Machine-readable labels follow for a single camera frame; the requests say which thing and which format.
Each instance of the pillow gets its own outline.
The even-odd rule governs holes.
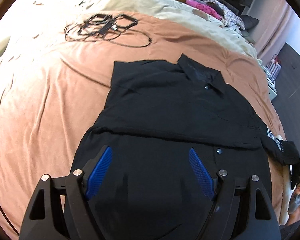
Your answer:
[[[252,29],[259,23],[258,19],[253,18],[249,15],[239,15],[239,17],[243,20],[244,27],[246,28],[246,30]]]
[[[251,38],[250,34],[247,31],[241,31],[242,36],[251,44],[255,45],[256,42],[253,38]]]
[[[217,5],[216,3],[213,2],[208,2],[207,3],[212,9],[214,9],[218,15],[223,16],[223,10],[220,8],[219,5]]]

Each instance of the dark floor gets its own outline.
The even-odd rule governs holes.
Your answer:
[[[275,81],[278,96],[272,100],[287,140],[300,152],[300,55],[285,44],[279,53],[282,69]]]

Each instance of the metal screw head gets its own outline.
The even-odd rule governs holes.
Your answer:
[[[216,207],[214,208],[214,212],[218,212],[220,210],[220,206],[216,205]]]
[[[44,174],[44,175],[41,176],[41,180],[46,181],[47,179],[49,179],[48,174]]]
[[[252,179],[253,181],[259,181],[259,177],[258,177],[257,175],[252,175],[252,176],[251,176],[251,179]]]
[[[79,175],[81,175],[82,174],[82,170],[75,170],[74,172],[73,172],[73,175],[74,176],[79,176]]]
[[[228,171],[222,169],[222,170],[219,171],[219,174],[221,176],[227,176],[228,175]]]

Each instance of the black cable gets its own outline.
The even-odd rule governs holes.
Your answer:
[[[0,205],[0,211],[3,215],[3,217],[6,219],[6,221],[8,222],[8,224],[11,226],[11,228],[13,229],[13,231],[15,231],[15,233],[19,236],[19,232],[16,230],[16,228],[12,225],[12,223],[10,222],[10,220],[7,218],[6,214],[4,213],[1,205]]]
[[[102,20],[96,21],[96,18],[100,17],[100,15],[95,14],[95,15],[91,16],[90,18],[88,18],[87,20],[85,20],[81,24],[76,24],[72,27],[71,27],[72,24],[67,25],[64,29],[66,41],[83,41],[83,42],[109,41],[110,43],[113,43],[113,44],[116,44],[119,46],[128,47],[128,48],[144,48],[151,44],[152,38],[145,32],[132,30],[129,27],[117,25],[116,21],[117,21],[118,16],[116,16],[116,17],[112,17],[111,15],[102,15],[102,16],[106,16],[106,17],[104,17]],[[107,33],[105,35],[101,35],[99,33],[99,31],[101,30],[101,28],[103,26],[105,26],[105,24],[108,24],[108,23],[112,24],[111,28],[109,28],[107,30]],[[93,27],[93,30],[88,31],[87,28],[89,28],[89,27]],[[77,31],[77,35],[81,38],[71,37],[70,32],[73,31],[75,28],[79,28],[79,30]],[[123,44],[123,43],[118,43],[118,42],[113,41],[114,39],[118,38],[121,34],[127,33],[129,31],[143,34],[144,36],[146,36],[148,38],[148,43],[145,45],[134,46],[134,45]],[[109,33],[115,34],[116,36],[113,38],[106,39],[105,36]]]

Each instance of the bed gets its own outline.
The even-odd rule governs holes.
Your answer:
[[[16,15],[18,8],[24,15]],[[255,49],[235,31],[220,28],[218,20],[205,20],[192,11],[174,0],[18,0],[5,15],[0,33],[10,40],[0,57],[0,204],[17,230],[39,178],[45,173],[69,174],[83,134],[103,110],[114,61],[176,63],[183,53],[221,71],[225,82],[250,102],[274,135],[285,138]],[[66,25],[97,12],[137,18],[134,29],[150,35],[151,46],[65,41]],[[16,17],[18,27],[10,28]],[[123,35],[120,42],[144,41]],[[270,158],[269,167],[272,204],[278,222],[284,224],[289,167]],[[1,213],[0,225],[17,239]]]

